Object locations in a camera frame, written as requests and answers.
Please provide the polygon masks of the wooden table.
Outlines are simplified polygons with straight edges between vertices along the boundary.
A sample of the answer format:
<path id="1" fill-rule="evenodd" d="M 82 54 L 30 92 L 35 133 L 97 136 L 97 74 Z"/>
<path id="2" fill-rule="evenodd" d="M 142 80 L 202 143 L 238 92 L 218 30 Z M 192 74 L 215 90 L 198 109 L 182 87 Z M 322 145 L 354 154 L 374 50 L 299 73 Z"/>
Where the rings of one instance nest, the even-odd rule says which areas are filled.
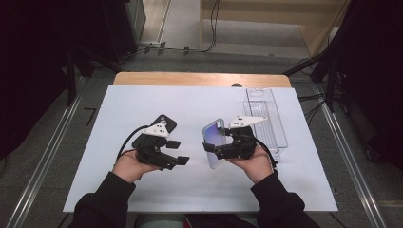
<path id="1" fill-rule="evenodd" d="M 120 72 L 115 86 L 232 86 L 291 87 L 285 75 L 194 73 L 194 72 Z"/>

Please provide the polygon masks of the person's left hand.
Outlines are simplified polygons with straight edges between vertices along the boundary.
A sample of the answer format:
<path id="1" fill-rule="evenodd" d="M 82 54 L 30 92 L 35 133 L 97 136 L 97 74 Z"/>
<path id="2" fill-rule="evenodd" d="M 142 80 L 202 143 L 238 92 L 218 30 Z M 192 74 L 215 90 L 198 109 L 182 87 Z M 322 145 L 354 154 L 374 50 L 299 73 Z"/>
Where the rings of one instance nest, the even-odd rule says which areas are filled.
<path id="1" fill-rule="evenodd" d="M 139 162 L 136 150 L 127 150 L 115 162 L 112 173 L 128 183 L 134 183 L 142 175 L 156 170 L 159 170 L 158 166 Z"/>

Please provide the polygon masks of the iridescent blue phone case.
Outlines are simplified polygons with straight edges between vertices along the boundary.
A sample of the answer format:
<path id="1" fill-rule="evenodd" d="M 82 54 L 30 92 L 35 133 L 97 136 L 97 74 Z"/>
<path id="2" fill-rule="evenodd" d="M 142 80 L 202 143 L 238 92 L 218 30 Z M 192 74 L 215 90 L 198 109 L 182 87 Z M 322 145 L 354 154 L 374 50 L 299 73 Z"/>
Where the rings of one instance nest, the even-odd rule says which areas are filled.
<path id="1" fill-rule="evenodd" d="M 214 122 L 206 125 L 202 130 L 203 143 L 211 143 L 215 146 L 225 145 L 226 138 L 224 136 L 223 129 L 223 119 L 217 119 Z M 206 152 L 206 155 L 211 169 L 217 168 L 222 163 L 222 160 L 219 160 L 215 153 Z"/>

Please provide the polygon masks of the metal floor rail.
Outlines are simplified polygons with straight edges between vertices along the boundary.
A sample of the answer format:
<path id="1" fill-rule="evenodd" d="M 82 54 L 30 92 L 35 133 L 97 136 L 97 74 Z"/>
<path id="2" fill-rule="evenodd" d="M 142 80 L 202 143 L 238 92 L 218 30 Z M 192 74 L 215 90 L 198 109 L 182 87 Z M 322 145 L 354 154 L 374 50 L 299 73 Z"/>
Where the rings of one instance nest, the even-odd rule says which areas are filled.
<path id="1" fill-rule="evenodd" d="M 325 119 L 334 135 L 340 155 L 346 165 L 353 185 L 367 215 L 372 228 L 388 228 L 385 219 L 382 217 L 374 195 L 365 181 L 364 176 L 355 160 L 354 154 L 348 144 L 345 135 L 339 125 L 336 115 L 330 111 L 326 104 L 321 106 Z"/>
<path id="2" fill-rule="evenodd" d="M 57 154 L 58 148 L 66 131 L 71 123 L 71 120 L 76 112 L 76 109 L 81 102 L 82 95 L 79 94 L 73 99 L 71 105 L 65 108 L 61 120 L 57 124 L 45 152 L 41 160 L 36 166 L 28 185 L 24 188 L 20 199 L 10 216 L 6 228 L 22 228 L 22 225 L 28 215 L 31 205 L 33 204 L 40 187 L 45 179 L 45 176 L 50 168 L 50 165 Z"/>

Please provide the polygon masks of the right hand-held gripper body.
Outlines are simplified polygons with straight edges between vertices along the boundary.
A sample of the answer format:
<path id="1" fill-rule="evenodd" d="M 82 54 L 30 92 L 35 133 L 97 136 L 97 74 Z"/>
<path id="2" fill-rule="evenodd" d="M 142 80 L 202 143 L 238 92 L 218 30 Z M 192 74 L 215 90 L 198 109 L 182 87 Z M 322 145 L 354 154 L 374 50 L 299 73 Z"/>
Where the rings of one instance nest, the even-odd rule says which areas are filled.
<path id="1" fill-rule="evenodd" d="M 230 144 L 215 147 L 215 154 L 218 159 L 250 159 L 256 146 L 259 144 L 264 151 L 267 146 L 258 140 L 252 130 L 251 125 L 262 122 L 262 117 L 238 116 L 227 128 L 234 130 L 231 137 L 233 141 Z"/>

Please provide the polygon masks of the dark curtain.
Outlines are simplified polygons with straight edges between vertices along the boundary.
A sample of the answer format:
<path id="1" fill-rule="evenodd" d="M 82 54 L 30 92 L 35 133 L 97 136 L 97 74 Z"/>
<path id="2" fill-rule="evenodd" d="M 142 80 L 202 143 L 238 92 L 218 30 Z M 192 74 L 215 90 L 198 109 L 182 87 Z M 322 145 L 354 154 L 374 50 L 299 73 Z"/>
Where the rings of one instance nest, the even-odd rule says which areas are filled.
<path id="1" fill-rule="evenodd" d="M 0 0 L 0 160 L 67 91 L 68 46 L 85 46 L 113 65 L 137 51 L 134 1 Z"/>
<path id="2" fill-rule="evenodd" d="M 369 158 L 403 171 L 403 0 L 352 0 L 313 79 L 331 67 Z"/>

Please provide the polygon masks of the black phone case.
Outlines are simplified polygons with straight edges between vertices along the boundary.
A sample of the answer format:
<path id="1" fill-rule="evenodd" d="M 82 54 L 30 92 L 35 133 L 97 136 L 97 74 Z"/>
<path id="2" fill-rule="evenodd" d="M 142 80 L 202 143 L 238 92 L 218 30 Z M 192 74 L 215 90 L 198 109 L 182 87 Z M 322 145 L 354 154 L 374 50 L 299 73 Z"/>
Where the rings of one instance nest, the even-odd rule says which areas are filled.
<path id="1" fill-rule="evenodd" d="M 142 130 L 140 136 L 132 143 L 134 148 L 140 148 L 146 145 L 163 145 L 163 141 L 176 128 L 177 123 L 164 114 L 161 114 L 156 120 Z"/>

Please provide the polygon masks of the clear slotted rack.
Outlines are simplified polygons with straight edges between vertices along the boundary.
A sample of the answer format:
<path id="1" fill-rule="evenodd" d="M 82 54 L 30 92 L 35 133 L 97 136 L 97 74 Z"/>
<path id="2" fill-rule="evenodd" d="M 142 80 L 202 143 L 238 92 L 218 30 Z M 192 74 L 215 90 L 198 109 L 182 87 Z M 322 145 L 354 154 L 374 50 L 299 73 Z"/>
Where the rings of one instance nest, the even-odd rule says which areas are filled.
<path id="1" fill-rule="evenodd" d="M 262 117 L 263 121 L 251 125 L 255 137 L 264 143 L 271 154 L 276 156 L 280 149 L 275 133 L 275 122 L 266 101 L 244 101 L 244 113 L 250 117 Z"/>

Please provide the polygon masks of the white table board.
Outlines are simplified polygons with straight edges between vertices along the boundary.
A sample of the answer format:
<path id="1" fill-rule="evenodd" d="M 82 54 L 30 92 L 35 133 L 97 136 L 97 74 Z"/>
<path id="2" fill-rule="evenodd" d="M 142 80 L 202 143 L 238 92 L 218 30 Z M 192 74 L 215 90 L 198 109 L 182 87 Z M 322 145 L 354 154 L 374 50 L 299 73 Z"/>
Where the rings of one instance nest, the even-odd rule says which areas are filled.
<path id="1" fill-rule="evenodd" d="M 332 212 L 337 206 L 317 149 L 292 88 L 276 88 L 274 99 L 288 145 L 278 157 L 285 188 L 298 194 L 309 212 Z M 107 89 L 85 152 L 69 190 L 65 211 L 95 191 L 112 168 L 122 144 L 137 127 L 164 114 L 177 126 L 170 137 L 180 142 L 173 156 L 186 156 L 185 166 L 143 175 L 129 200 L 137 213 L 253 213 L 259 205 L 252 182 L 225 161 L 210 168 L 202 148 L 202 129 L 243 114 L 245 89 L 213 86 L 112 85 Z"/>

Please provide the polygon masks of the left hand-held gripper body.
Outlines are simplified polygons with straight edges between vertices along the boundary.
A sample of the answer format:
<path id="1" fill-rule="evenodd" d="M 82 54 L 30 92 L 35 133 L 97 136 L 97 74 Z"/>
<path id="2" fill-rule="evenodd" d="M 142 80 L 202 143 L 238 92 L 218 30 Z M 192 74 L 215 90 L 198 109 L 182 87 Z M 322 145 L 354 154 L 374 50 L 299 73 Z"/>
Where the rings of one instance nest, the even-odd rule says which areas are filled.
<path id="1" fill-rule="evenodd" d="M 162 146 L 155 144 L 136 148 L 138 155 L 140 156 L 139 162 L 158 166 L 161 170 L 172 170 L 173 167 L 178 164 L 178 158 L 162 152 L 162 147 L 165 147 L 166 143 L 168 142 L 167 138 L 163 141 Z"/>

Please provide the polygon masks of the black metal stand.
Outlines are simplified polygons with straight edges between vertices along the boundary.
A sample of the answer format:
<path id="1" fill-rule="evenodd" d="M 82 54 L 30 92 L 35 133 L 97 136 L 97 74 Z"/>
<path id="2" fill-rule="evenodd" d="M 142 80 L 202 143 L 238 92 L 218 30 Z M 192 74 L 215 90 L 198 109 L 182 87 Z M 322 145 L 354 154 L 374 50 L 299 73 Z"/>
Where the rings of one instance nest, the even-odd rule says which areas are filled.
<path id="1" fill-rule="evenodd" d="M 331 54 L 328 54 L 326 51 L 322 51 L 317 56 L 303 60 L 291 69 L 284 71 L 283 75 L 290 77 L 291 75 L 312 65 L 315 65 L 315 68 L 310 76 L 313 83 L 320 83 L 324 78 L 327 78 L 324 101 L 330 111 L 333 112 L 337 61 L 332 57 Z"/>
<path id="2" fill-rule="evenodd" d="M 78 69 L 84 77 L 91 77 L 95 71 L 95 67 L 90 62 L 91 60 L 109 68 L 115 73 L 122 71 L 119 67 L 113 65 L 106 58 L 88 47 L 82 45 L 68 46 L 66 50 L 67 106 L 71 106 L 77 97 L 75 69 Z"/>

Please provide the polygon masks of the person's right hand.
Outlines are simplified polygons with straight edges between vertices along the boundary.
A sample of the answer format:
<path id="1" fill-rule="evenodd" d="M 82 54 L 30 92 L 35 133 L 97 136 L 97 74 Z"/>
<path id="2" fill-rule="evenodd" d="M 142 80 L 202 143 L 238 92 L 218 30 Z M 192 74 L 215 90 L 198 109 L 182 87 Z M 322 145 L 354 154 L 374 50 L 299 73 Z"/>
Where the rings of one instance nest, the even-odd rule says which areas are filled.
<path id="1" fill-rule="evenodd" d="M 259 146 L 248 160 L 229 159 L 229 162 L 242 169 L 252 183 L 258 183 L 274 173 L 269 155 Z"/>

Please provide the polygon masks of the light wooden shelf unit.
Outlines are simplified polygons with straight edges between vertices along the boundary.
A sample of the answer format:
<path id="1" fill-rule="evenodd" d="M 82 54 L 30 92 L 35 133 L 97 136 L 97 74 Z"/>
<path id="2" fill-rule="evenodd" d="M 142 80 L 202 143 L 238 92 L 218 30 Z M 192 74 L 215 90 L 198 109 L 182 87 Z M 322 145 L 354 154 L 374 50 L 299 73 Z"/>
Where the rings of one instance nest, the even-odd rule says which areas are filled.
<path id="1" fill-rule="evenodd" d="M 219 20 L 298 25 L 311 57 L 340 26 L 352 0 L 220 0 Z"/>

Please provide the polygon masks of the clear plastic container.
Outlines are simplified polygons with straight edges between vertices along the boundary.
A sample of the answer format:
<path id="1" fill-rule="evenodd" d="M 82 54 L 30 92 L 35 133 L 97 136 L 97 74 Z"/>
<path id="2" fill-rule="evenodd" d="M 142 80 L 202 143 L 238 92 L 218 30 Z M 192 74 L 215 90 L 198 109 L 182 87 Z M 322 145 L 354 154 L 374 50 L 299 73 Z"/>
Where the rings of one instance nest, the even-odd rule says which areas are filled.
<path id="1" fill-rule="evenodd" d="M 266 101 L 269 104 L 272 119 L 275 122 L 275 133 L 278 140 L 280 152 L 288 146 L 281 117 L 278 113 L 278 106 L 271 88 L 247 88 L 244 101 Z"/>

